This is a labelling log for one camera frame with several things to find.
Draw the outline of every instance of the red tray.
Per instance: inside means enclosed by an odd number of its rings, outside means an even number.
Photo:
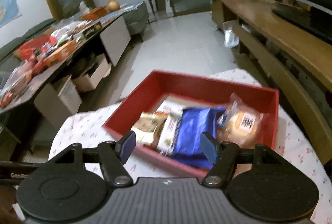
[[[278,128],[277,90],[180,73],[152,71],[122,102],[103,127],[115,139],[120,139],[131,129],[142,112],[151,112],[165,96],[222,105],[229,103],[233,92],[248,106],[269,114],[263,118],[257,143],[264,143],[274,149]],[[181,164],[140,144],[137,144],[134,152],[178,176],[202,178],[207,173],[207,170]]]

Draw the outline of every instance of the screw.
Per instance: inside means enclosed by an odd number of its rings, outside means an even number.
[[[219,176],[209,176],[205,178],[205,182],[209,185],[218,185],[221,182],[221,178]]]
[[[130,178],[126,175],[121,175],[121,176],[115,177],[114,182],[117,185],[125,185],[130,182]]]

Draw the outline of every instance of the white tablecloth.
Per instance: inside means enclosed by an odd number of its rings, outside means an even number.
[[[234,69],[211,77],[261,86],[245,70]],[[101,126],[116,110],[111,105],[94,112],[79,113],[69,117],[53,140],[49,159],[72,143],[83,148],[97,147],[104,141],[114,140]],[[276,151],[300,171],[311,178],[319,189],[319,201],[311,220],[317,224],[332,223],[332,184],[312,146],[283,108],[279,107]],[[86,164],[86,169],[102,176],[98,164]],[[126,170],[136,181],[138,177],[172,177],[155,165],[132,155],[125,164]]]

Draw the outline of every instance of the gray ribbed surface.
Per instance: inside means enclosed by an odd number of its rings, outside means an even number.
[[[76,223],[258,224],[264,222],[252,220],[238,212],[221,190],[203,187],[195,178],[141,178],[131,188],[115,190],[99,212]]]

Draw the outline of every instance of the blue package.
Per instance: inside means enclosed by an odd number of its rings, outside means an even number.
[[[216,136],[216,120],[226,107],[187,108],[183,110],[172,159],[197,168],[208,168],[212,165],[200,149],[200,135],[208,131]]]

